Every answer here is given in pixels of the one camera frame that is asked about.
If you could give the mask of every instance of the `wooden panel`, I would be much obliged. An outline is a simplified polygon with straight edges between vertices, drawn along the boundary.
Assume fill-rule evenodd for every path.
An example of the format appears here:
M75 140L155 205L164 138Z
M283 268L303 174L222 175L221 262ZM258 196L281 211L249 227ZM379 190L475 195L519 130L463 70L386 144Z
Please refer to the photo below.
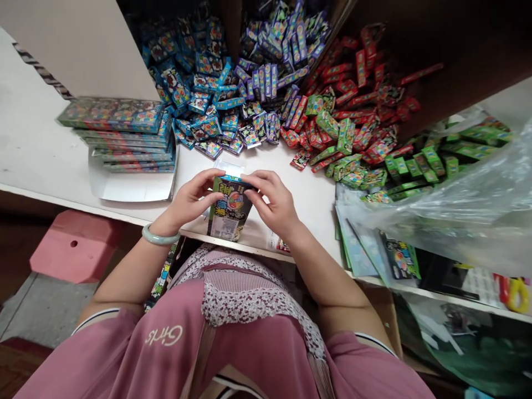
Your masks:
M422 79L422 110L401 126L405 140L532 75L529 8L492 0L359 0L342 33L358 35L365 24L385 21L381 47L397 59L399 72L445 63Z

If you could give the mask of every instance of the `floral lace trim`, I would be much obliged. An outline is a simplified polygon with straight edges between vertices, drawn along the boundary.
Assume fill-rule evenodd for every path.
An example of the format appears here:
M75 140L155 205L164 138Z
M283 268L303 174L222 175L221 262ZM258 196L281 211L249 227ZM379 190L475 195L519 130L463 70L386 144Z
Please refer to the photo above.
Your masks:
M324 342L318 327L299 304L280 289L227 292L205 282L201 312L213 327L230 323L252 323L275 315L290 316L301 325L308 352L316 359L325 359Z

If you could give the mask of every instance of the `bracelet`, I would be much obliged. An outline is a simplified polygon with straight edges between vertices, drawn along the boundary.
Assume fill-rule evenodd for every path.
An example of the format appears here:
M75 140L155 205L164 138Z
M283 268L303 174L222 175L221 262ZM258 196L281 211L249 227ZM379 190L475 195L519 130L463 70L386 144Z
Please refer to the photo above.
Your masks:
M151 223L144 226L142 229L142 236L149 242L155 245L172 245L179 241L181 235L177 233L173 237L156 236L150 232Z

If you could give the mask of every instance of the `stack of boxes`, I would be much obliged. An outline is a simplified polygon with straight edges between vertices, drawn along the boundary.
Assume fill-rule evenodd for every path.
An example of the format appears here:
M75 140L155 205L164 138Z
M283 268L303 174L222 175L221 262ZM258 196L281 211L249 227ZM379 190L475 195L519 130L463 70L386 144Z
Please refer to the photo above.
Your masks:
M158 101L80 97L57 120L73 127L110 172L173 173L176 145L168 117Z

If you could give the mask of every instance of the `pink stool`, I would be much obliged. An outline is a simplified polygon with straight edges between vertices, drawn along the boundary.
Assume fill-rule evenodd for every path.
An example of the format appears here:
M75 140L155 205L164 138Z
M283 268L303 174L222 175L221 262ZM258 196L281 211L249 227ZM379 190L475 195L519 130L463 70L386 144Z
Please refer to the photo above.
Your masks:
M60 213L33 253L34 272L71 283L96 283L118 245L123 224L92 214Z

